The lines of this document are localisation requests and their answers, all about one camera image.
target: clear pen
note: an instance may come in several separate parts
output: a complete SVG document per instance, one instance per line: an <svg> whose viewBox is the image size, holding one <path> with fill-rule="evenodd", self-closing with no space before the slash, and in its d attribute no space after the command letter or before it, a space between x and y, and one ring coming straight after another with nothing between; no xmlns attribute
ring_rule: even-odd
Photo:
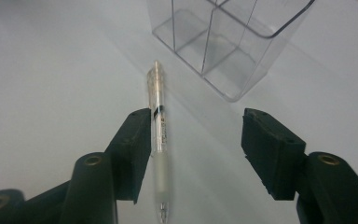
<svg viewBox="0 0 358 224"><path fill-rule="evenodd" d="M170 200L170 174L167 152L167 133L164 109L164 71L161 64L155 61L147 73L149 90L149 107L152 111L152 148L155 178L155 200L158 220L161 224L168 222Z"/></svg>

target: white surface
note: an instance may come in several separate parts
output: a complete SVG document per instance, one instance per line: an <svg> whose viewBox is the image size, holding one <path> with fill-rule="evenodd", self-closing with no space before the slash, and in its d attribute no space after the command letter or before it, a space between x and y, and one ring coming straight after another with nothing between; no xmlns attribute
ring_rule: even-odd
<svg viewBox="0 0 358 224"><path fill-rule="evenodd" d="M0 189L27 199L103 151L130 112L147 107L146 72L167 72L171 223L298 223L274 202L241 150L245 107L265 110L358 173L358 3L318 1L289 46L229 104L151 34L145 1L0 0ZM150 166L120 223L157 223Z"/></svg>

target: pen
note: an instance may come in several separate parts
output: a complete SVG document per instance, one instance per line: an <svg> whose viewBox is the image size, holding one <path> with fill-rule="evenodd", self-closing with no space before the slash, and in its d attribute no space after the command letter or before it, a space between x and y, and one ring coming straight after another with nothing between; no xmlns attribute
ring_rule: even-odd
<svg viewBox="0 0 358 224"><path fill-rule="evenodd" d="M149 107L152 110L152 157L154 163L155 199L159 223L166 224L169 213L170 179L163 79L164 71L162 66L158 61L155 61L153 68L147 73L147 86L149 90Z"/></svg>

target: transparent pen holder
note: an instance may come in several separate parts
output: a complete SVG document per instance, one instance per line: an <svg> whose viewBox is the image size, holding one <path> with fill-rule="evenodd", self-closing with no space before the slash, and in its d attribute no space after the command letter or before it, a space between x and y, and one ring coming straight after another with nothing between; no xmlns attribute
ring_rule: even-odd
<svg viewBox="0 0 358 224"><path fill-rule="evenodd" d="M314 0L148 0L152 33L226 100L282 52Z"/></svg>

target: white table surface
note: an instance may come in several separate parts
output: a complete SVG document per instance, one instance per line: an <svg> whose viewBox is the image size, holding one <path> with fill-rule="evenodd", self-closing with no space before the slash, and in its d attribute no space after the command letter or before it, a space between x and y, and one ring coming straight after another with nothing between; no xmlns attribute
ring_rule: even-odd
<svg viewBox="0 0 358 224"><path fill-rule="evenodd" d="M156 59L167 72L170 223L298 223L296 203L274 202L244 158L245 107L358 174L358 2L317 2L267 76L228 103L150 34L146 1L0 0L0 189L29 199L104 151L147 107ZM139 202L118 202L120 223L157 223L150 167Z"/></svg>

